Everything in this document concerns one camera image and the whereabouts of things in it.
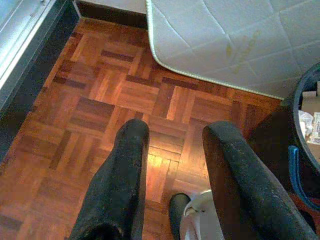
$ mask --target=mattress quilted pattern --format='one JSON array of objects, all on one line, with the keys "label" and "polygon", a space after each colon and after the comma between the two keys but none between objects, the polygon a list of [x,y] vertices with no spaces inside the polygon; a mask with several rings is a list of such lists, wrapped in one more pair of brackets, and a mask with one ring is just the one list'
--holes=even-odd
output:
[{"label": "mattress quilted pattern", "polygon": [[320,61],[320,0],[146,0],[150,47],[190,77],[284,98]]}]

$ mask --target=black bin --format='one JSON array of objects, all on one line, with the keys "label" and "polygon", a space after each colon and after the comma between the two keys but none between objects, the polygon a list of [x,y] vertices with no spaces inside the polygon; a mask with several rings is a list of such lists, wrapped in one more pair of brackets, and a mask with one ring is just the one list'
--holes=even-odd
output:
[{"label": "black bin", "polygon": [[311,67],[302,76],[294,92],[251,132],[249,144],[283,187],[288,192],[297,193],[292,184],[292,172],[290,175],[289,171],[288,152],[289,146],[296,146],[299,180],[305,196],[320,199],[320,164],[303,137],[298,113],[303,100],[302,92],[315,91],[317,81],[320,81],[320,63]]}]

